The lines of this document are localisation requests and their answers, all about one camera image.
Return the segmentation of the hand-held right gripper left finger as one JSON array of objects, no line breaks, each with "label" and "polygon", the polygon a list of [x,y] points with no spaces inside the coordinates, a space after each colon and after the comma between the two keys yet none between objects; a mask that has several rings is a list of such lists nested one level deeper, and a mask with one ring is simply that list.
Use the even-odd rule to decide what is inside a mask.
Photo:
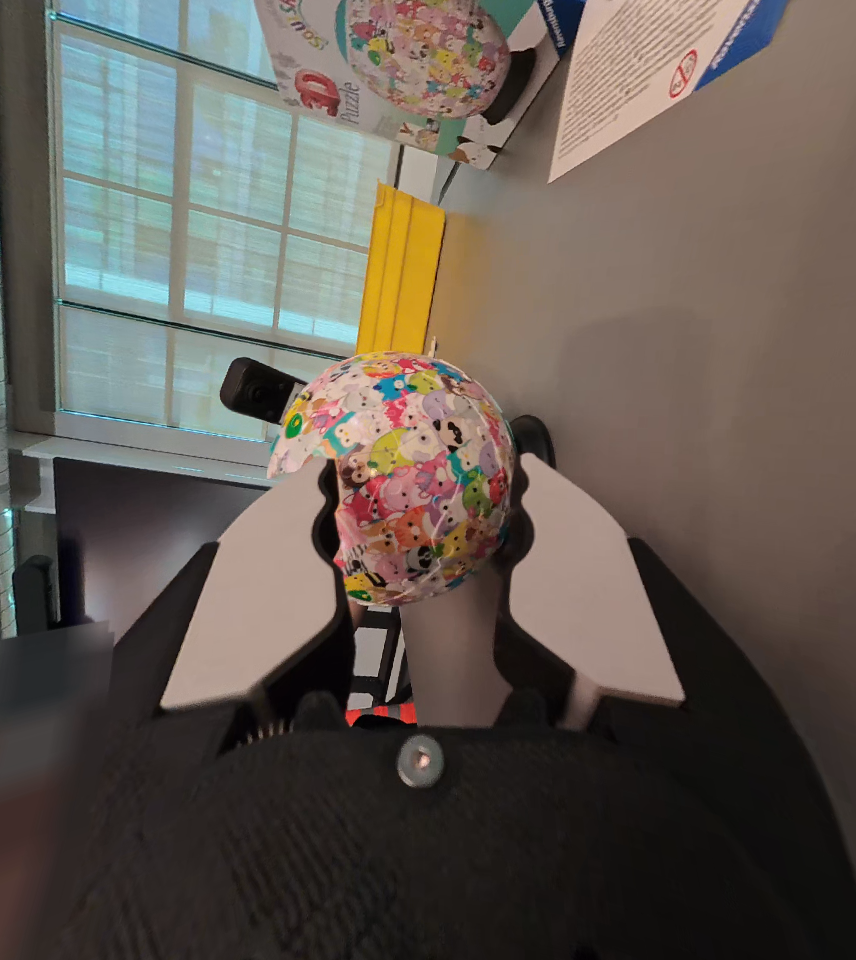
[{"label": "hand-held right gripper left finger", "polygon": [[163,710],[247,700],[292,714],[315,690],[346,708],[356,643],[334,560],[337,506],[336,465],[313,458],[221,535]]}]

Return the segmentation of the cartoon printed puzzle box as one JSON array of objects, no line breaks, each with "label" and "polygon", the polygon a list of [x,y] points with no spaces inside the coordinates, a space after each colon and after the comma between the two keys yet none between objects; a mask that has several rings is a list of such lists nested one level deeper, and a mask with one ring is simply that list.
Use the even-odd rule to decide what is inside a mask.
[{"label": "cartoon printed puzzle box", "polygon": [[583,1],[256,1],[285,102],[485,171],[573,45]]}]

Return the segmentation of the white puzzle instruction sheet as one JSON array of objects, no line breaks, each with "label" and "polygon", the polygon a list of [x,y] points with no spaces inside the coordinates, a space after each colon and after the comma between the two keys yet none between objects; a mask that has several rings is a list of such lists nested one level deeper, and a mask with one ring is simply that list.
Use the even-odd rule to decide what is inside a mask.
[{"label": "white puzzle instruction sheet", "polygon": [[548,183],[766,49],[787,1],[590,1]]}]

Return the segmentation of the yellow plastic bin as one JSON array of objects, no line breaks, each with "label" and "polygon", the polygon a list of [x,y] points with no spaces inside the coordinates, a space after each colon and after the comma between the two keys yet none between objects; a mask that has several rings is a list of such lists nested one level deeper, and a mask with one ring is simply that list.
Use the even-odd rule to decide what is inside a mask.
[{"label": "yellow plastic bin", "polygon": [[422,354],[445,232],[445,211],[379,183],[356,354]]}]

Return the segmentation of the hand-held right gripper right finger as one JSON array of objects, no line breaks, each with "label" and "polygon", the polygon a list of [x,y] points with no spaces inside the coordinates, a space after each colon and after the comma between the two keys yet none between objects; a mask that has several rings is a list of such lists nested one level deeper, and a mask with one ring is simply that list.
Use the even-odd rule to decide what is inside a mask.
[{"label": "hand-held right gripper right finger", "polygon": [[686,694],[624,529],[531,453],[514,477],[497,668],[550,724],[590,724],[605,697],[676,708]]}]

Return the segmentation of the large gridded window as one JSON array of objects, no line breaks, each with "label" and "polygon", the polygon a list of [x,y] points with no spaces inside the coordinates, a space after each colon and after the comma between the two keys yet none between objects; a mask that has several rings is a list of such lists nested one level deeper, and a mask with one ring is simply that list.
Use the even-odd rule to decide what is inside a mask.
[{"label": "large gridded window", "polygon": [[154,450],[266,445],[218,399],[357,340],[397,150],[296,112],[255,2],[46,2],[57,417]]}]

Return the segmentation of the colourful cartoon puzzle ball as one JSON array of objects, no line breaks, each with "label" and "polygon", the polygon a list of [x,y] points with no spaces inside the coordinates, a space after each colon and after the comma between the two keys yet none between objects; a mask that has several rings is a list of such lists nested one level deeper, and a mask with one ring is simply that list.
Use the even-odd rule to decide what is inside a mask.
[{"label": "colourful cartoon puzzle ball", "polygon": [[337,469],[335,562],[358,605],[451,592],[505,542],[514,439],[493,397],[456,366],[397,351],[329,366],[290,402],[267,477],[316,458]]}]

